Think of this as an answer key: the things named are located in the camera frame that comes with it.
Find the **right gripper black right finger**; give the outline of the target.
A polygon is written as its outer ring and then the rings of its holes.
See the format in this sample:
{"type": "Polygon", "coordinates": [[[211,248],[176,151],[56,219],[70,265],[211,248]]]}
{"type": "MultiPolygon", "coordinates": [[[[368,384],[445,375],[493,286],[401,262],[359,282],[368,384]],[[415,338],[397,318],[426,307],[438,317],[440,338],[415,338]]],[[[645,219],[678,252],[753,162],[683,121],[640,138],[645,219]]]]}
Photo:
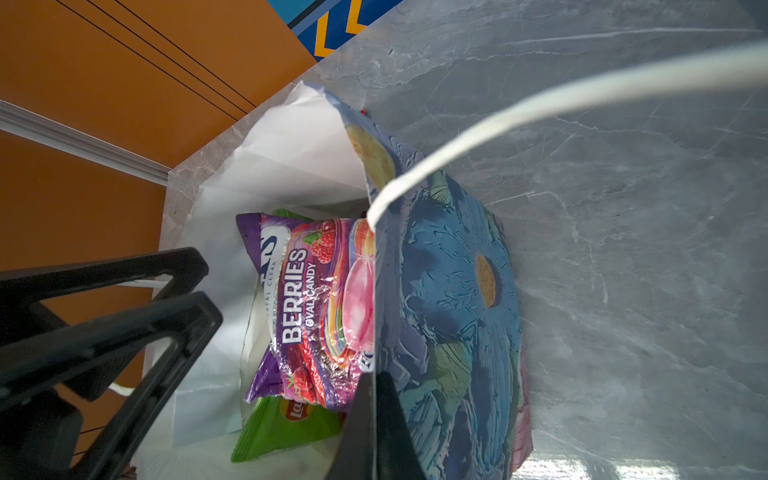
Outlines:
{"type": "Polygon", "coordinates": [[[392,376],[361,376],[327,480],[423,479],[392,376]]]}

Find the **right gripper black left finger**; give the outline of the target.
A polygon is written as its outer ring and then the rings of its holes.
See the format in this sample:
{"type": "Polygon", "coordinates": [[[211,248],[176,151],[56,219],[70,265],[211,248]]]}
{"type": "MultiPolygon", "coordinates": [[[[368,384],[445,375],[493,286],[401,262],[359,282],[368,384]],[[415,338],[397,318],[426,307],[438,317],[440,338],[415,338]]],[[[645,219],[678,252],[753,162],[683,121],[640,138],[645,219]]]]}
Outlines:
{"type": "Polygon", "coordinates": [[[223,318],[198,284],[209,268],[194,248],[1,275],[1,475],[116,479],[223,318]],[[147,305],[77,325],[50,298],[167,276],[147,305]],[[93,401],[146,346],[167,348],[95,441],[76,450],[83,423],[59,385],[93,401]]]}

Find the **green Lays chips bag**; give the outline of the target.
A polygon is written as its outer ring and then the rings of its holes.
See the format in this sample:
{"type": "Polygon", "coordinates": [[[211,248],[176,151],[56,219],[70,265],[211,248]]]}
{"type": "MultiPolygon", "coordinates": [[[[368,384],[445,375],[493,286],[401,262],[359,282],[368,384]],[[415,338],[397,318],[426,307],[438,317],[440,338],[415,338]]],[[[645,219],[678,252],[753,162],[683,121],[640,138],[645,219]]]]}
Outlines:
{"type": "MultiPolygon", "coordinates": [[[[244,395],[249,392],[258,364],[270,357],[270,338],[262,287],[257,286],[240,362],[244,395]]],[[[233,463],[255,460],[272,452],[339,435],[346,420],[343,413],[281,396],[244,401],[241,413],[244,426],[231,455],[233,463]]]]}

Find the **purple small snack bag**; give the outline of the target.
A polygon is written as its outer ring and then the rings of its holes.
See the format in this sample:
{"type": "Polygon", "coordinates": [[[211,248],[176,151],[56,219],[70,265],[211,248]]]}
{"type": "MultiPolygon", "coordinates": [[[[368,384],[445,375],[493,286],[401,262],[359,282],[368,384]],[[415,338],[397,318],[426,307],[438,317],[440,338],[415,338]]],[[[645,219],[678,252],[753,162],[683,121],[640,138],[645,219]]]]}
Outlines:
{"type": "Polygon", "coordinates": [[[240,214],[270,343],[245,396],[345,411],[374,363],[375,235],[367,221],[240,214]]]}

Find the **colourful white paper bag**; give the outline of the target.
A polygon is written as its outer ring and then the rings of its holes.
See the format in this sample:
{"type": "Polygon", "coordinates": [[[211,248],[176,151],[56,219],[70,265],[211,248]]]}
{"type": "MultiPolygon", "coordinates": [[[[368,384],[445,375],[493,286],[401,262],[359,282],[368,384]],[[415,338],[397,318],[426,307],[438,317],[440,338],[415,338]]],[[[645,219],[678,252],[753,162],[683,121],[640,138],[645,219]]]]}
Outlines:
{"type": "Polygon", "coordinates": [[[223,322],[141,479],[321,479],[340,437],[235,464],[261,280],[240,214],[375,235],[374,363],[428,479],[767,475],[767,44],[494,100],[435,153],[289,86],[173,168],[161,241],[223,322]]]}

